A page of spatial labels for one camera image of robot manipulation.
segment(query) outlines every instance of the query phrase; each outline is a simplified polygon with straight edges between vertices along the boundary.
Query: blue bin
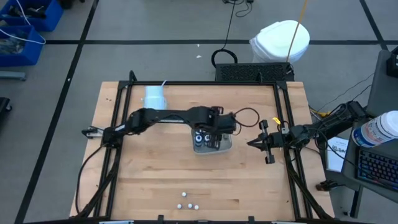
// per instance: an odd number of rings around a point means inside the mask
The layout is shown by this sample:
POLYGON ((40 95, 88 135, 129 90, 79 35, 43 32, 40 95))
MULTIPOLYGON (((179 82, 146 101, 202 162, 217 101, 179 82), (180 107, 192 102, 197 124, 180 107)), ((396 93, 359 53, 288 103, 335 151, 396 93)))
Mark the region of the blue bin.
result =
MULTIPOLYGON (((32 26, 14 26, 14 27, 0 27, 8 34, 15 34, 18 30, 28 34, 28 40, 43 42, 41 36, 35 31, 32 26)), ((12 38, 0 32, 0 39, 12 38)), ((0 54, 0 67, 35 65, 39 59, 43 45, 26 42, 24 49, 19 54, 0 54)))
MULTIPOLYGON (((44 6, 48 6, 45 11, 46 18, 31 18, 28 17, 28 21, 32 26, 35 27, 36 31, 53 31, 58 24, 58 21, 61 19, 63 9, 59 5, 57 0, 19 0, 22 8, 29 2, 38 3, 44 6)), ((6 5, 0 11, 0 21, 4 20, 7 24, 11 26, 24 26, 28 25, 23 17, 11 17, 8 16, 11 6, 18 7, 18 3, 16 0, 8 0, 6 5)))

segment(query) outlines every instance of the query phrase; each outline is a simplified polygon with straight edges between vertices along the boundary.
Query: white cable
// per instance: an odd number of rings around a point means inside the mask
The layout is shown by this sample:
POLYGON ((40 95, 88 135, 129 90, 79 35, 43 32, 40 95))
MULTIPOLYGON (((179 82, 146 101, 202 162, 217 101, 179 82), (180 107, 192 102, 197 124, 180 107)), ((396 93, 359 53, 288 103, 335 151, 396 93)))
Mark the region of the white cable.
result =
POLYGON ((17 1, 17 3, 18 3, 19 8, 21 9, 21 13, 22 13, 22 15, 24 16, 26 22, 27 22, 29 25, 31 25, 30 22, 27 20, 27 18, 26 18, 26 16, 25 16, 25 12, 24 12, 24 9, 22 8, 21 4, 19 3, 18 0, 16 0, 16 1, 17 1))
POLYGON ((26 42, 32 42, 32 43, 36 43, 36 44, 45 44, 45 39, 44 39, 43 37, 42 37, 42 38, 43 38, 44 42, 38 42, 38 41, 27 40, 27 39, 23 39, 23 38, 20 38, 20 37, 16 37, 16 36, 10 35, 10 34, 4 32, 2 29, 0 29, 0 32, 2 32, 3 34, 6 34, 6 35, 9 36, 9 37, 18 39, 18 40, 23 40, 23 41, 26 41, 26 42))
MULTIPOLYGON (((25 12, 24 12, 24 9, 22 8, 21 4, 19 3, 18 0, 16 0, 16 1, 17 1, 17 3, 18 3, 19 8, 21 9, 21 13, 22 13, 22 15, 24 16, 25 21, 26 21, 29 25, 31 25, 30 22, 27 20, 27 18, 26 18, 26 16, 25 16, 25 12)), ((23 38, 20 38, 20 37, 16 37, 16 36, 13 36, 13 35, 11 35, 11 34, 8 34, 8 33, 4 32, 2 29, 0 29, 0 32, 2 32, 3 34, 6 34, 6 35, 9 36, 9 37, 12 37, 12 38, 15 38, 15 39, 18 39, 18 40, 23 40, 23 41, 26 41, 26 42, 32 42, 32 43, 42 44, 42 45, 44 45, 45 42, 46 42, 45 39, 44 39, 44 37, 42 37, 40 34, 39 34, 39 36, 43 39, 44 42, 38 42, 38 41, 34 41, 34 40, 27 40, 27 39, 23 39, 23 38)))

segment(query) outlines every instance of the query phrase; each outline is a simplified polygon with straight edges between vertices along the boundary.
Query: wooden tabletop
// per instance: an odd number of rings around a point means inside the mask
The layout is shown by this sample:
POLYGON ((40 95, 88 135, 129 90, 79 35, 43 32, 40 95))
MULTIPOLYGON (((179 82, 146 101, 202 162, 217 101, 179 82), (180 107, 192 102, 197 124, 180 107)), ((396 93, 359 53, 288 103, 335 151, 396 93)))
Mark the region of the wooden tabletop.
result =
MULTIPOLYGON (((117 86, 117 82, 102 84, 93 126, 110 125, 117 86)), ((303 83, 291 82, 288 88, 295 124, 311 123, 303 83)), ((142 108, 144 95, 144 86, 133 86, 130 113, 142 108)), ((168 109, 173 110, 222 106, 227 113, 249 106, 260 113, 261 119, 269 121, 269 133, 277 131, 272 120, 277 112, 271 86, 166 85, 164 95, 168 109)), ((286 118, 282 92, 280 96, 286 118)), ((256 116, 252 111, 245 111, 238 119, 250 124, 256 121, 256 116)), ((194 153, 190 128, 186 125, 156 124, 139 136, 126 136, 112 219, 156 220, 158 215, 164 215, 165 220, 247 220, 248 216, 258 221, 294 220, 283 152, 273 149, 275 164, 267 165, 265 153, 246 144, 259 133, 257 127, 243 128, 239 136, 232 137, 229 152, 209 156, 194 153), (198 205, 199 210, 188 209, 189 203, 198 205), (178 204, 183 205, 181 210, 177 209, 178 204)), ((88 140, 84 159, 99 145, 100 139, 88 140)), ((104 152, 95 155, 82 173, 80 208, 98 188, 104 152)), ((334 216, 329 193, 315 189, 315 184, 325 180, 320 156, 306 149, 301 155, 308 189, 325 211, 334 216)), ((305 216, 302 194, 297 192, 301 214, 305 216)), ((101 214, 107 199, 106 192, 101 214)))

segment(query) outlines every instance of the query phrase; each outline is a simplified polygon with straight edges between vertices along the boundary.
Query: white bottle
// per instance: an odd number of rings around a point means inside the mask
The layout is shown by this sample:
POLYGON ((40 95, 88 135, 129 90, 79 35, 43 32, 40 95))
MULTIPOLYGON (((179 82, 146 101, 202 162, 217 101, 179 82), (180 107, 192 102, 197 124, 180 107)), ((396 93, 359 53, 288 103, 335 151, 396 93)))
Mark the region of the white bottle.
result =
POLYGON ((390 111, 368 121, 356 128, 351 137, 362 147, 374 147, 398 139, 398 111, 390 111))

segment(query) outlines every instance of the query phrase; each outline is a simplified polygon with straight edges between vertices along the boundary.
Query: floor tile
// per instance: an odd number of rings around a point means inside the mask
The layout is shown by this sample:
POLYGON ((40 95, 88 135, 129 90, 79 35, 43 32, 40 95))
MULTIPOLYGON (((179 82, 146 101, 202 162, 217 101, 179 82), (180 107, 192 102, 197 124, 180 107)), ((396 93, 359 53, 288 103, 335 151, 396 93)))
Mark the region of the floor tile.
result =
POLYGON ((1 69, 27 74, 24 82, 0 80, 0 96, 10 98, 13 106, 0 131, 3 223, 14 222, 75 49, 74 45, 46 45, 36 66, 1 69))
MULTIPOLYGON (((304 82, 308 103, 318 110, 374 73, 380 50, 378 45, 311 45, 294 63, 295 80, 304 82)), ((371 83, 372 77, 322 110, 330 111, 340 103, 352 100, 371 83)), ((370 88, 356 100, 363 106, 367 105, 369 92, 370 88)))
MULTIPOLYGON (((87 143, 81 130, 91 124, 103 81, 127 80, 130 70, 134 70, 138 80, 214 80, 215 69, 210 57, 220 47, 222 45, 84 46, 26 221, 69 216, 87 143)), ((227 49, 235 52, 240 62, 252 60, 248 44, 227 45, 227 49)), ((216 61, 232 63, 233 59, 228 57, 220 54, 216 61)))
POLYGON ((64 10, 55 30, 43 32, 43 37, 48 40, 79 40, 92 5, 93 0, 85 3, 75 1, 71 9, 64 10))
MULTIPOLYGON (((233 17, 229 38, 250 39, 277 21, 298 20, 303 2, 255 1, 249 15, 233 17)), ((224 39, 231 10, 221 0, 101 0, 88 39, 224 39)), ((303 25, 314 40, 376 39, 358 1, 310 1, 303 25)))
POLYGON ((366 0, 384 40, 398 40, 396 0, 366 0))
POLYGON ((354 191, 346 187, 338 187, 330 192, 336 218, 350 222, 363 223, 393 223, 396 219, 398 204, 390 201, 368 189, 364 189, 361 205, 359 206, 358 218, 344 215, 351 210, 354 191))

